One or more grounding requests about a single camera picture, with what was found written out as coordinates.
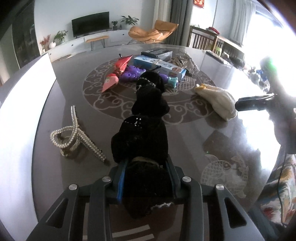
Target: cream knitted fabric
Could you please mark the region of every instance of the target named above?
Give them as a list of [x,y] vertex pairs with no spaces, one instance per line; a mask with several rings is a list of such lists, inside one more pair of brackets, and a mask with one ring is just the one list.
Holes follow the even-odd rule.
[[209,101],[219,116],[229,121],[237,116],[235,99],[226,90],[207,84],[196,85],[194,91]]

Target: flower vase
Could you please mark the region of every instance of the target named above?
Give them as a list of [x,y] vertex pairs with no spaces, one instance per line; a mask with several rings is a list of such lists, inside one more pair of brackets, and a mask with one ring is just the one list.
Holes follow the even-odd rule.
[[134,25],[133,24],[126,24],[126,29],[130,30],[132,26],[134,26]]
[[55,42],[50,42],[49,45],[48,45],[48,47],[50,49],[54,48],[55,46],[56,46],[56,43]]

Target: dark table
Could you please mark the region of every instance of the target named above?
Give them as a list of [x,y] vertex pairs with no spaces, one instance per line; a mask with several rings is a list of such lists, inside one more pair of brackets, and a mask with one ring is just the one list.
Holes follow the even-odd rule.
[[[110,148],[111,137],[118,132],[123,119],[130,115],[136,98],[135,85],[119,84],[101,95],[104,77],[110,73],[119,53],[122,56],[137,55],[155,47],[171,49],[174,53],[184,49],[200,68],[197,79],[187,78],[177,90],[167,89],[164,93],[170,112],[163,119],[168,133],[169,155],[174,165],[180,166],[185,175],[202,183],[211,184],[223,178],[245,210],[257,200],[280,148],[268,113],[239,112],[236,118],[225,122],[208,102],[193,92],[193,88],[196,84],[210,83],[228,90],[238,99],[262,95],[259,87],[243,72],[217,62],[202,50],[158,44],[114,46],[52,63],[57,80],[43,108],[32,163],[33,196],[38,220],[70,184],[91,184],[115,166]],[[105,166],[85,149],[77,159],[66,159],[51,143],[49,134],[53,130],[72,124],[72,105],[76,106],[83,129],[103,150],[111,166]],[[178,206],[134,221],[122,207],[112,206],[112,232],[140,226],[145,229],[149,225],[149,229],[141,233],[114,240],[146,235],[150,239],[151,234],[156,240],[178,240],[181,216],[182,207]]]

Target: pearl strand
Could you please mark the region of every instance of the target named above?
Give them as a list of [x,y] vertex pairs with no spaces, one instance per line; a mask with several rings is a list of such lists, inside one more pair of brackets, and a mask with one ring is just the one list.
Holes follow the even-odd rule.
[[[61,129],[55,130],[50,134],[50,139],[52,143],[60,148],[61,154],[63,156],[68,156],[68,154],[65,151],[65,148],[69,147],[71,144],[73,144],[73,141],[75,143],[69,148],[70,152],[73,152],[76,150],[76,148],[79,146],[80,143],[82,143],[87,149],[92,151],[92,153],[99,158],[102,162],[105,161],[106,156],[103,154],[101,149],[98,149],[96,145],[88,138],[88,136],[79,128],[77,116],[75,112],[75,106],[71,106],[71,117],[72,117],[72,126],[65,126]],[[71,135],[68,137],[65,137],[66,141],[62,142],[57,135],[62,134],[65,131],[72,131]]]

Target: wooden bench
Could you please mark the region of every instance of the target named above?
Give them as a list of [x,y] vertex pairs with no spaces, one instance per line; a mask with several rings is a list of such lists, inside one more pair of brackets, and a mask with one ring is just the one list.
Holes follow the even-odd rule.
[[93,38],[93,39],[88,39],[88,40],[86,40],[85,42],[86,43],[91,43],[91,50],[93,50],[94,49],[94,42],[95,41],[98,41],[98,40],[103,40],[102,41],[102,45],[103,45],[103,47],[105,48],[106,46],[105,46],[105,39],[108,39],[109,38],[109,36],[108,35],[104,35],[104,36],[101,36],[101,37],[97,37],[97,38]]

